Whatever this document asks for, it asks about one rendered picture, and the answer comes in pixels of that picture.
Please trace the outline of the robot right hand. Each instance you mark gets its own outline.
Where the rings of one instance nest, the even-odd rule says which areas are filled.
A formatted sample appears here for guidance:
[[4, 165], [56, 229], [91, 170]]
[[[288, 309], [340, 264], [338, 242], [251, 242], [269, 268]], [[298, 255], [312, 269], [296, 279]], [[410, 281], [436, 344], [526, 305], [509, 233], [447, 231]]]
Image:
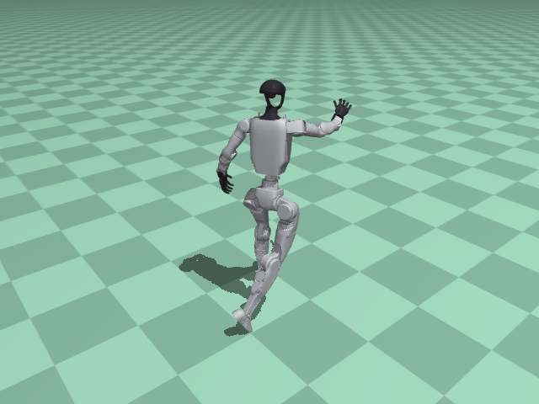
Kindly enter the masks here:
[[347, 108], [347, 106], [349, 105], [349, 102], [347, 102], [346, 105], [344, 105], [345, 102], [346, 102], [346, 100], [344, 100], [343, 103], [342, 103], [342, 99], [340, 98], [339, 99], [339, 104], [337, 106], [336, 101], [334, 100], [334, 106], [335, 106], [336, 110], [335, 110], [335, 114], [334, 114], [333, 118], [331, 119], [331, 121], [334, 119], [335, 115], [337, 115], [338, 117], [340, 117], [342, 119], [342, 121], [341, 121], [341, 124], [342, 124], [344, 116], [348, 114], [348, 112], [349, 112], [349, 110], [350, 110], [350, 108], [352, 106], [352, 105], [350, 105]]

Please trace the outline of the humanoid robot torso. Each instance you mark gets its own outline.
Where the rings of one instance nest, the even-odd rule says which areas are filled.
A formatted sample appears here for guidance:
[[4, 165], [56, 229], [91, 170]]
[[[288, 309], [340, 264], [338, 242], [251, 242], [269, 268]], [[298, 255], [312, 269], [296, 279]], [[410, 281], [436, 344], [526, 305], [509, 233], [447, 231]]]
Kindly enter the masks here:
[[278, 114], [279, 120], [259, 120], [261, 116], [258, 112], [249, 126], [251, 161], [255, 172], [265, 175], [255, 190], [254, 202], [263, 210], [277, 211], [278, 198], [284, 195], [277, 175], [285, 172], [291, 158], [292, 136], [286, 129], [286, 122], [291, 120], [285, 114], [284, 118]]

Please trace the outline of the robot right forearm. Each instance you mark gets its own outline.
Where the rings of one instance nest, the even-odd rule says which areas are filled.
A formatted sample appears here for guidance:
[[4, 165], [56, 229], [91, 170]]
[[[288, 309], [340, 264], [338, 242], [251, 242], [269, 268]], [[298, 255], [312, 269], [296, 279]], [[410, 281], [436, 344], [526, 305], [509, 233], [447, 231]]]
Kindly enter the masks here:
[[335, 115], [334, 119], [329, 122], [322, 122], [321, 123], [321, 130], [323, 133], [327, 133], [326, 135], [331, 135], [333, 132], [338, 131], [341, 126], [342, 119]]

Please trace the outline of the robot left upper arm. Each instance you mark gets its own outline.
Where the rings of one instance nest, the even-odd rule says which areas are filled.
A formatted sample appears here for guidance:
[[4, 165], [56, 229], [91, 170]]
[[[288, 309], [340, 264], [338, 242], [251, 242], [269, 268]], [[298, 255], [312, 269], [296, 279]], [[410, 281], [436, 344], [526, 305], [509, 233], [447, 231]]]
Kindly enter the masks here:
[[232, 134], [226, 148], [221, 153], [227, 160], [232, 160], [236, 155], [236, 149], [245, 139], [247, 133], [249, 133], [249, 126], [252, 119], [240, 120], [237, 124], [237, 129]]

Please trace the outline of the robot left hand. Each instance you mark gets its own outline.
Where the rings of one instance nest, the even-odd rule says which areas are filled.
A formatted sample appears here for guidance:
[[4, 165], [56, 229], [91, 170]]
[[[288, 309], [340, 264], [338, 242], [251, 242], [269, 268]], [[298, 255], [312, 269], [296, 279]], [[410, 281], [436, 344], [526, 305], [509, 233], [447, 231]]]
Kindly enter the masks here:
[[234, 186], [234, 184], [229, 183], [227, 180], [227, 177], [232, 178], [232, 176], [228, 175], [227, 173], [224, 176], [223, 172], [220, 172], [220, 171], [217, 172], [217, 176], [220, 178], [220, 185], [221, 185], [222, 191], [225, 192], [226, 194], [230, 194], [229, 192], [232, 192], [232, 191], [229, 189], [233, 189], [233, 188], [230, 188], [228, 184], [231, 186]]

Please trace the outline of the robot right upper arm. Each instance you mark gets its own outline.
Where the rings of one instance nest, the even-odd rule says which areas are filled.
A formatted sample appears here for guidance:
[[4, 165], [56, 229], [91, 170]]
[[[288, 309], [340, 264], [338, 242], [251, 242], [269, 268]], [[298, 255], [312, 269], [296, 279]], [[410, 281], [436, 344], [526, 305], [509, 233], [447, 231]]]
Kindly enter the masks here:
[[320, 138], [327, 134], [322, 132], [321, 123], [314, 125], [307, 123], [305, 120], [292, 120], [291, 122], [286, 122], [286, 129], [287, 133], [294, 137], [311, 136]]

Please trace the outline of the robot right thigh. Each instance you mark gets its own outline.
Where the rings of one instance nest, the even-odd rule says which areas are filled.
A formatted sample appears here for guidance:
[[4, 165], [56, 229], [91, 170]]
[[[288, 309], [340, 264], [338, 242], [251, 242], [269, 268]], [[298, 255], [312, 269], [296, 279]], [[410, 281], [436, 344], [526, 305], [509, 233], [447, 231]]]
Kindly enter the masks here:
[[298, 204], [285, 197], [278, 198], [277, 214], [280, 221], [275, 232], [275, 243], [272, 253], [265, 254], [261, 259], [263, 270], [268, 268], [270, 261], [274, 258], [280, 260], [280, 265], [286, 258], [291, 248], [291, 244], [296, 235], [296, 228], [299, 220], [300, 208]]

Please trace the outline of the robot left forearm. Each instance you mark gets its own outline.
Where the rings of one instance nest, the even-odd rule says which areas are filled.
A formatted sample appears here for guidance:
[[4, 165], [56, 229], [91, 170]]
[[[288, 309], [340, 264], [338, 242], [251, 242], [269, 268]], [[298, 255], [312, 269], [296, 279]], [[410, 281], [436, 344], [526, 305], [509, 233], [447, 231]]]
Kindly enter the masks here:
[[[223, 150], [226, 148], [226, 146], [223, 148]], [[222, 152], [223, 152], [222, 150]], [[226, 173], [227, 173], [227, 169], [229, 167], [229, 164], [230, 164], [230, 160], [227, 160], [222, 154], [219, 156], [219, 163], [218, 163], [218, 168], [216, 170], [216, 173], [217, 172], [223, 172], [223, 175], [225, 176]]]

